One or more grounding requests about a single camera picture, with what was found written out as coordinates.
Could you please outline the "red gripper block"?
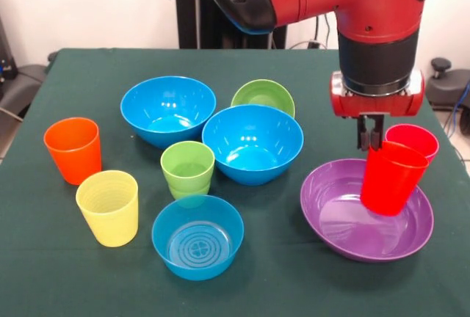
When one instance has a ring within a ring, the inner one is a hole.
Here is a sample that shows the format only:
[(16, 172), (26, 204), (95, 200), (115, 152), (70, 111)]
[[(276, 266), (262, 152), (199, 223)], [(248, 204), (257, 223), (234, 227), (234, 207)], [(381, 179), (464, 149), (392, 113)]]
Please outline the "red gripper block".
[(372, 149), (381, 149), (384, 115), (417, 115), (424, 99), (424, 87), (422, 72), (413, 69), (405, 88), (397, 93), (382, 96), (360, 95), (347, 89), (342, 73), (334, 71), (330, 77), (330, 100), (336, 116), (357, 118), (357, 148), (368, 151), (369, 132), (365, 115), (371, 115), (370, 118), (374, 120), (374, 127), (370, 131), (370, 145)]

